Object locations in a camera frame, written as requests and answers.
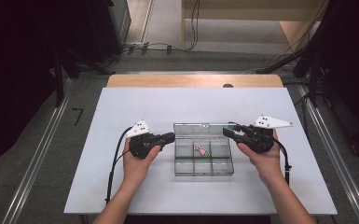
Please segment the white board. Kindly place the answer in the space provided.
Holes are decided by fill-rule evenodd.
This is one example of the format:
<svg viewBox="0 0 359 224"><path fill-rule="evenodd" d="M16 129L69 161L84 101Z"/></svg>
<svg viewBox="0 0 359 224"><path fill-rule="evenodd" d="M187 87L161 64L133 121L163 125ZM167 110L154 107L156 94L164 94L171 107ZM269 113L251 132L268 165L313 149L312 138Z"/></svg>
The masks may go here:
<svg viewBox="0 0 359 224"><path fill-rule="evenodd" d="M123 168L113 163L117 140L142 119L152 133L179 122L250 124L259 116L291 121L277 131L291 164L290 187L313 215L337 210L285 88L105 88L64 208L67 214L98 214L119 187ZM152 162L131 203L135 215L270 215L275 208L255 167L236 147L232 176L176 176L174 147Z"/></svg>

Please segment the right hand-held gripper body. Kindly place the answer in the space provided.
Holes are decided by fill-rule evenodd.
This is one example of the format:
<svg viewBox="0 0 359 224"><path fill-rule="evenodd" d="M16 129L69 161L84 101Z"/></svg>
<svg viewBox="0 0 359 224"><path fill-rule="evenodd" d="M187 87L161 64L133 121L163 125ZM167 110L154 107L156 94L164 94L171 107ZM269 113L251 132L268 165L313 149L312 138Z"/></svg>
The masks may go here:
<svg viewBox="0 0 359 224"><path fill-rule="evenodd" d="M276 143L273 130L276 128L292 127L291 121L276 119L261 115L256 121L249 125L242 125L241 130L245 133L245 145L256 153L269 152Z"/></svg>

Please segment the small pink green sticker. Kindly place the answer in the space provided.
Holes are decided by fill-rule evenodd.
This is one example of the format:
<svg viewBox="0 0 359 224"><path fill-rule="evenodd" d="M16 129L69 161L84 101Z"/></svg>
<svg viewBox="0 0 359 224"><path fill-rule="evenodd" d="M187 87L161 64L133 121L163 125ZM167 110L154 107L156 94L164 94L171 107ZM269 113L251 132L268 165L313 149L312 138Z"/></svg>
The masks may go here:
<svg viewBox="0 0 359 224"><path fill-rule="evenodd" d="M206 148L201 147L200 145L195 145L194 149L196 151L198 151L202 157L209 157L210 156L209 151Z"/></svg>

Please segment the metal floor rail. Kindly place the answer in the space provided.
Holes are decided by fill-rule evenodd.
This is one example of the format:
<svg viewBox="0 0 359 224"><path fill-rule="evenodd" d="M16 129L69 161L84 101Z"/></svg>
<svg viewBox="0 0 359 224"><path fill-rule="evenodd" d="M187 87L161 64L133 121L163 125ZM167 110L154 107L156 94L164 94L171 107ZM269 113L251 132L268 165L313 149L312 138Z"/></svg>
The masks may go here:
<svg viewBox="0 0 359 224"><path fill-rule="evenodd" d="M73 80L71 78L67 78L63 87L63 93L65 96L63 97L62 102L53 110L53 113L48 122L48 126L42 135L42 138L35 150L35 154L33 155L20 184L15 190L13 199L1 224L17 223L22 208L29 197L29 194L35 183L35 179L49 150L49 146L54 137L54 134L56 133L59 123L62 119L64 110L67 107L72 87Z"/></svg>
<svg viewBox="0 0 359 224"><path fill-rule="evenodd" d="M312 102L308 102L307 110L310 113L311 120L315 125L328 157L336 171L336 174L338 175L338 179L345 191L346 197L352 206L353 212L359 221L359 188L352 177L348 165L340 155L334 138L324 122L320 109L318 107L314 107Z"/></svg>

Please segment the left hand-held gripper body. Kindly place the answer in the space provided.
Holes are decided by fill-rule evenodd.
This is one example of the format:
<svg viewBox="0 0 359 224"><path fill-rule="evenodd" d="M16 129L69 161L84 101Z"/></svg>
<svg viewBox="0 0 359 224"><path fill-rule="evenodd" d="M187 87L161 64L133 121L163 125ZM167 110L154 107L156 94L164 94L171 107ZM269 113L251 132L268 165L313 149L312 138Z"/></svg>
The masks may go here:
<svg viewBox="0 0 359 224"><path fill-rule="evenodd" d="M145 159L150 150L160 145L161 136L152 134L144 120L135 123L125 134L130 139L129 151L133 157Z"/></svg>

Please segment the light wooden shelf unit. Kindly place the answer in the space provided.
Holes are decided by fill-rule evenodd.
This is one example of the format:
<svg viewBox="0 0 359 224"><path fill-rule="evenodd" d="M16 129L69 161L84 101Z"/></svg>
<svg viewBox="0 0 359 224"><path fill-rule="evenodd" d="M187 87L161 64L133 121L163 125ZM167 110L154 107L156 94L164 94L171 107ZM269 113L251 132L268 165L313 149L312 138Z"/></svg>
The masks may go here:
<svg viewBox="0 0 359 224"><path fill-rule="evenodd" d="M200 19L278 21L293 52L308 42L330 0L200 0Z"/></svg>

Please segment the person's right hand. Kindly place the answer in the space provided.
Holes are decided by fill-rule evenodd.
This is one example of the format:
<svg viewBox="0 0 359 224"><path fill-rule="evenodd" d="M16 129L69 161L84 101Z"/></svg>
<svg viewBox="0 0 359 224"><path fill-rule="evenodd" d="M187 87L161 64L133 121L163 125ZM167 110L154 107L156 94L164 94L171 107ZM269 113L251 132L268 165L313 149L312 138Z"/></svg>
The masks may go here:
<svg viewBox="0 0 359 224"><path fill-rule="evenodd" d="M261 181L267 186L272 186L278 180L284 181L280 165L280 148L274 144L269 152L257 154L243 143L237 145L238 149L246 155L257 169Z"/></svg>

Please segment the dark cabinet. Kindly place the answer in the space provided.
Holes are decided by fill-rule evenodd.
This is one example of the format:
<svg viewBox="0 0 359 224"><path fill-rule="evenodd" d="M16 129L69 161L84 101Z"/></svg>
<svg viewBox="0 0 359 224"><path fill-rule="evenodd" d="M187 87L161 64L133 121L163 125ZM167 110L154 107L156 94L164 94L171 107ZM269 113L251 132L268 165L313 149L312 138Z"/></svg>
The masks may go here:
<svg viewBox="0 0 359 224"><path fill-rule="evenodd" d="M128 0L85 0L98 46L98 60L118 55L131 25Z"/></svg>

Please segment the wooden table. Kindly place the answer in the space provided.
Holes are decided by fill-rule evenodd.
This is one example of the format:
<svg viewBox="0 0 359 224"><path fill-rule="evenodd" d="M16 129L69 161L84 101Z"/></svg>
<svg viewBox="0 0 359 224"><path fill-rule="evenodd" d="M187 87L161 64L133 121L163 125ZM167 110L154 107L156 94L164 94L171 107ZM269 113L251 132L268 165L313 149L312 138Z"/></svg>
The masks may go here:
<svg viewBox="0 0 359 224"><path fill-rule="evenodd" d="M171 75L171 74L116 74L106 84L107 88L282 88L278 75Z"/></svg>

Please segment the clear plastic compartment box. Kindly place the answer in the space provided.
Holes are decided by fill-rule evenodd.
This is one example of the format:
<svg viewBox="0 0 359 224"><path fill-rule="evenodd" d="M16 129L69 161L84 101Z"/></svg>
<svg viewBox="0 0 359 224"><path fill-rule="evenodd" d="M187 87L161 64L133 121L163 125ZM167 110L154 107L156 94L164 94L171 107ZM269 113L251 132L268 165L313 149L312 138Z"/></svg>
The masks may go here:
<svg viewBox="0 0 359 224"><path fill-rule="evenodd" d="M232 176L234 166L230 142L223 135L228 123L174 123L174 172L176 176ZM195 145L206 148L202 157Z"/></svg>

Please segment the black metal stand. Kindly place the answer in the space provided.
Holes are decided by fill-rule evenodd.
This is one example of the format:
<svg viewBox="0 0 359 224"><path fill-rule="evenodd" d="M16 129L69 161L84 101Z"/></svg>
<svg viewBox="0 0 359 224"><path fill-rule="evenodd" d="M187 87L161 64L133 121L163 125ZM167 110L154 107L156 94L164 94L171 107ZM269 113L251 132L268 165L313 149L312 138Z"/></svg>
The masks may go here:
<svg viewBox="0 0 359 224"><path fill-rule="evenodd" d="M310 84L307 93L311 104L317 107L316 92L317 92L317 79L322 74L321 66L323 64L322 52L315 42L309 42L298 52L299 60L294 69L295 77L305 77L306 72L311 70Z"/></svg>
<svg viewBox="0 0 359 224"><path fill-rule="evenodd" d="M53 50L56 107L59 107L62 104L64 98L62 70L65 70L69 78L78 78L80 70L77 67L76 62L81 62L103 75L115 74L114 71L108 71L105 68L102 68L99 64L68 47Z"/></svg>

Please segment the person's left hand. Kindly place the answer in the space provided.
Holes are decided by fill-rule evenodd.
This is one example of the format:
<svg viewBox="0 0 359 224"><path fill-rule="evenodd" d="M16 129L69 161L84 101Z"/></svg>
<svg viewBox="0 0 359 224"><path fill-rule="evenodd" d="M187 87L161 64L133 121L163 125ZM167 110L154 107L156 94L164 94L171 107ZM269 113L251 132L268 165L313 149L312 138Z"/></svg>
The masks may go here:
<svg viewBox="0 0 359 224"><path fill-rule="evenodd" d="M138 159L134 157L130 152L130 139L127 139L124 147L124 159L123 159L123 169L124 177L123 183L126 186L131 186L132 188L139 188L144 182L150 164L158 156L161 146L153 147L145 159Z"/></svg>

